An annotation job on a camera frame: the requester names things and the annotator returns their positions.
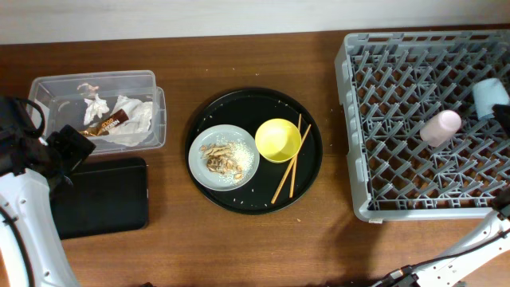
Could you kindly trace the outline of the pink cup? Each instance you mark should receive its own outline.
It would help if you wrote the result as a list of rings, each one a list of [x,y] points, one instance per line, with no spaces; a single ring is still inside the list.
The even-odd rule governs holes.
[[[461,128],[461,117],[452,110],[439,112],[428,120],[420,130],[422,140],[432,147],[438,147],[450,140]]]

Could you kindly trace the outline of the gold brown snack wrapper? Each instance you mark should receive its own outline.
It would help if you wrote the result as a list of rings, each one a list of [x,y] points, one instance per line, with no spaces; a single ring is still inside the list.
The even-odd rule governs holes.
[[[92,124],[80,133],[83,136],[106,136],[110,130],[120,124],[123,124],[127,120],[129,120],[127,113],[123,109],[120,109],[113,115],[109,116],[106,120]]]

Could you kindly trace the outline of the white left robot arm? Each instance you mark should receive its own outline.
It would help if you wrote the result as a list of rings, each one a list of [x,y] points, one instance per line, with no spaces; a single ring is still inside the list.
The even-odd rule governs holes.
[[[44,139],[31,100],[1,99],[1,255],[12,286],[77,286],[51,208],[51,192],[95,149],[66,125]]]

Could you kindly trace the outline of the small white tissue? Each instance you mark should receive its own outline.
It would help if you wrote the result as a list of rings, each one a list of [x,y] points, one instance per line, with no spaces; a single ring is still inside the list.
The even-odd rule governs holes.
[[[84,102],[87,108],[84,114],[84,125],[89,125],[97,116],[99,119],[109,112],[109,107],[106,100],[99,98],[97,93],[94,94],[94,99],[85,98]]]

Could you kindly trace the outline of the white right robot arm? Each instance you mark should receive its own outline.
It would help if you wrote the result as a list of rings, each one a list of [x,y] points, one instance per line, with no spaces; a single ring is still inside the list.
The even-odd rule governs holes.
[[[509,136],[509,104],[494,104],[491,114]],[[454,120],[452,113],[459,120]],[[443,112],[429,120],[421,138],[431,144],[446,141],[460,127],[455,112]],[[492,201],[484,221],[456,245],[439,257],[414,265],[406,265],[388,273],[371,286],[455,286],[455,284],[485,263],[509,251],[509,189],[501,191]]]

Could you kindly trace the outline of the light blue cup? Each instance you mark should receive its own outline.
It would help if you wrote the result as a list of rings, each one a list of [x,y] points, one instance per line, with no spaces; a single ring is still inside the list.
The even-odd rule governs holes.
[[[498,78],[489,78],[473,86],[473,100],[479,120],[493,118],[492,107],[509,105],[509,95]]]

